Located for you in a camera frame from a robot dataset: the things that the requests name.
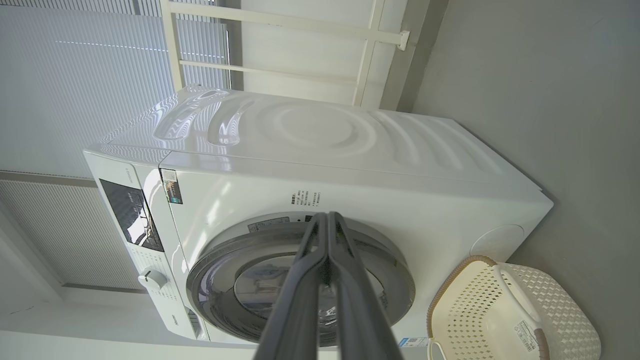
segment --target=basket label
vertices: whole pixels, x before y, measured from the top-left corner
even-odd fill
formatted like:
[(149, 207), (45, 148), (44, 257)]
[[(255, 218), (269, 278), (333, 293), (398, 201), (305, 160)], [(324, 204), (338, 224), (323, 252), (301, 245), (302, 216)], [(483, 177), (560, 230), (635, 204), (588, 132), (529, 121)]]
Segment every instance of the basket label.
[(522, 342), (522, 345), (528, 352), (532, 352), (533, 350), (538, 349), (538, 340), (536, 340), (535, 335), (533, 334), (533, 329), (529, 324), (522, 320), (517, 325), (513, 327), (518, 338)]

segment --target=display screen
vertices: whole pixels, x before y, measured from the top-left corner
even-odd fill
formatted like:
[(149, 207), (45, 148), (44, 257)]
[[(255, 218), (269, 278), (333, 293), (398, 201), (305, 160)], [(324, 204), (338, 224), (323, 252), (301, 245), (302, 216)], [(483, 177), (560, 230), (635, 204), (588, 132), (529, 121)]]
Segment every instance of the display screen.
[(142, 190), (102, 179), (100, 183), (127, 241), (164, 252)]

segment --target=barcode label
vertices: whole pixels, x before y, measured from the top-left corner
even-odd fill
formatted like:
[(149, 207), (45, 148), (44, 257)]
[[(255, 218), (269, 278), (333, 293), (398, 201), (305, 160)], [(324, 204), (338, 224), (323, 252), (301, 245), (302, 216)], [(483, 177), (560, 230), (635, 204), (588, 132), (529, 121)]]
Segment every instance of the barcode label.
[(536, 337), (533, 334), (533, 329), (526, 321), (522, 320), (519, 322), (513, 327), (513, 330), (515, 330), (518, 338), (522, 342), (522, 345), (528, 352), (532, 352), (538, 348), (538, 340), (536, 340)]
[(404, 338), (400, 341), (400, 347), (425, 347), (428, 344), (427, 338)]

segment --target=metal railing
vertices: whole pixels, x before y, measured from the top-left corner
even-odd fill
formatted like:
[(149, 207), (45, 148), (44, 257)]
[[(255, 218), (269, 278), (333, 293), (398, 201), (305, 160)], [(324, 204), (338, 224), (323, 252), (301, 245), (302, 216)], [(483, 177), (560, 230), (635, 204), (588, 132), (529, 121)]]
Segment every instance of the metal railing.
[[(199, 4), (178, 3), (170, 0), (161, 0), (161, 11), (164, 24), (164, 36), (166, 40), (167, 50), (169, 52), (169, 64), (171, 67), (171, 73), (173, 78), (173, 87), (175, 90), (180, 90), (185, 87), (184, 75), (182, 73), (181, 65), (194, 65), (203, 67), (212, 67), (215, 69), (225, 69), (232, 71), (242, 72), (257, 72), (261, 74), (271, 74), (276, 76), (286, 76), (289, 78), (307, 79), (312, 81), (322, 81), (329, 83), (347, 84), (354, 86), (353, 92), (353, 104), (361, 105), (362, 97), (364, 94), (364, 88), (367, 84), (367, 77), (369, 75), (369, 68), (371, 67), (371, 58), (373, 57), (374, 45), (377, 42), (384, 42), (388, 44), (394, 44), (398, 46), (400, 50), (404, 50), (407, 40), (409, 38), (408, 31), (402, 31), (400, 33), (389, 33), (380, 31), (380, 19), (382, 17), (382, 9), (384, 7), (384, 0), (374, 0), (371, 19), (369, 20), (368, 28), (358, 28), (355, 26), (348, 26), (343, 24), (337, 24), (334, 22), (304, 19), (300, 17), (292, 17), (285, 15), (276, 15), (271, 13), (252, 12), (248, 10), (241, 10), (235, 8), (225, 8), (222, 6), (207, 6)], [(190, 14), (214, 17), (219, 19), (238, 20), (256, 22), (259, 24), (268, 24), (272, 26), (281, 26), (291, 29), (302, 29), (308, 31), (315, 31), (318, 33), (326, 33), (336, 35), (339, 37), (351, 37), (365, 40), (364, 50), (362, 51), (362, 59), (360, 60), (360, 68), (355, 81), (336, 78), (332, 76), (318, 76), (311, 74), (303, 74), (296, 72), (282, 72), (266, 69), (255, 69), (250, 67), (216, 64), (216, 63), (204, 63), (199, 61), (188, 61), (180, 58), (179, 44), (177, 36), (177, 28), (175, 21), (175, 13)]]

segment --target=front-loading washing machine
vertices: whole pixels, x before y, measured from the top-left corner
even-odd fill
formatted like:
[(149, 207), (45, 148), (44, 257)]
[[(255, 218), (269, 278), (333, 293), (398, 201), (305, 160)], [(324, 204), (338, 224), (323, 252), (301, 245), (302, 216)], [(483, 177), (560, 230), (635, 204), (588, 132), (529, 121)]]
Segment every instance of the front-loading washing machine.
[[(453, 120), (232, 90), (182, 89), (84, 153), (167, 329), (218, 343), (259, 341), (314, 213), (346, 218), (407, 346), (463, 258), (507, 260), (552, 207)], [(321, 346), (339, 321), (321, 289)]]

